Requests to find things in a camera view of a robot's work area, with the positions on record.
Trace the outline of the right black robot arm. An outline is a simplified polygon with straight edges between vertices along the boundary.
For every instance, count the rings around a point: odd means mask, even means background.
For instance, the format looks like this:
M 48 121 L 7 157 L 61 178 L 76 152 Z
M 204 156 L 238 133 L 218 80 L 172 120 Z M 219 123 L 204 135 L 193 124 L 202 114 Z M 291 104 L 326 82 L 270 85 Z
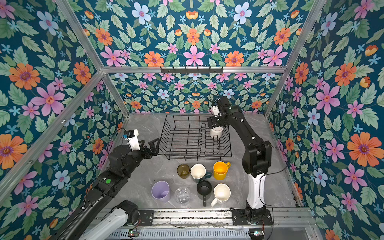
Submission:
M 236 131 L 245 147 L 242 166 L 249 180 L 245 216 L 249 223 L 257 223 L 267 215 L 264 189 L 272 165 L 272 145 L 256 134 L 239 106 L 232 105 L 227 97 L 221 97 L 213 107 L 213 116 L 208 118 L 208 127 L 212 130 L 227 126 Z

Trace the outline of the lavender plastic cup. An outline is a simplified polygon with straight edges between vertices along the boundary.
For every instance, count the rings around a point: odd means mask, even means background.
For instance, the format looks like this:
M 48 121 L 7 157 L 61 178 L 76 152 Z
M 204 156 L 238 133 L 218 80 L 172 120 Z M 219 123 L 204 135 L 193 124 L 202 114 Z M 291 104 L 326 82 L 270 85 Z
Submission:
M 156 200 L 168 202 L 171 198 L 171 189 L 167 182 L 159 181 L 153 185 L 151 194 Z

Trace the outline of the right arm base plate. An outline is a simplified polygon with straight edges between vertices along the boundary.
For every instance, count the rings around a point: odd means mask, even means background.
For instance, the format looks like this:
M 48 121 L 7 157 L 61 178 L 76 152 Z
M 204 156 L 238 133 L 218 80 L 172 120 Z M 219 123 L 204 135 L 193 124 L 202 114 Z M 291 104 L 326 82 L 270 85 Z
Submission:
M 258 210 L 249 207 L 245 209 L 230 208 L 230 211 L 234 226 L 271 226 L 273 224 L 271 212 L 266 207 Z

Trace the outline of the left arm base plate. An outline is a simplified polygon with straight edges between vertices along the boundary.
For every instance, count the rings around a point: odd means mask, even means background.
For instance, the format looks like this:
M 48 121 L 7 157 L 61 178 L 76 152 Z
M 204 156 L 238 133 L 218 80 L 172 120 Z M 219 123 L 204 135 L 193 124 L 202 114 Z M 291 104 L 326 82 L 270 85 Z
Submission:
M 138 219 L 135 222 L 135 227 L 150 227 L 153 224 L 155 211 L 153 210 L 139 210 Z

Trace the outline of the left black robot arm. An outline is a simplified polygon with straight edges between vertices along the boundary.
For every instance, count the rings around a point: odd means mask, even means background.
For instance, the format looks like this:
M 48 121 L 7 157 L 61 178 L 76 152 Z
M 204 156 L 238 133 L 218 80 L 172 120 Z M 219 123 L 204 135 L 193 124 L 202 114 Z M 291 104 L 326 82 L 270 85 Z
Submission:
M 98 176 L 83 203 L 72 213 L 61 228 L 53 234 L 52 240 L 78 240 L 99 212 L 127 184 L 133 171 L 142 160 L 151 159 L 159 153 L 160 139 L 145 145 L 139 141 L 139 150 L 130 145 L 119 145 L 109 154 L 110 167 Z

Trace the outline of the white mug red inside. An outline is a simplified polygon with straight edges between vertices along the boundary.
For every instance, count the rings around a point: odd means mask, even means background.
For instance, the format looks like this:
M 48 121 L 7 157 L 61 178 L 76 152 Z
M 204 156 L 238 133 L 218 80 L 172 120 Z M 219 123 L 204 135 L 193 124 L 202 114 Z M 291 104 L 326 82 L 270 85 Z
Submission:
M 224 128 L 223 127 L 216 127 L 210 130 L 210 136 L 212 139 L 219 140 L 222 137 Z

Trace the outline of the olive green glass cup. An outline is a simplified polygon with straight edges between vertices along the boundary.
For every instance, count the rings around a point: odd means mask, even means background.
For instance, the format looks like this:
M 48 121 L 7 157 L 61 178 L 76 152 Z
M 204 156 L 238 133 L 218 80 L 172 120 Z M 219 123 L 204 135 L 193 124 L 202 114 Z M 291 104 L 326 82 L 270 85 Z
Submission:
M 177 168 L 177 174 L 180 178 L 186 179 L 190 174 L 190 167 L 187 164 L 181 164 Z

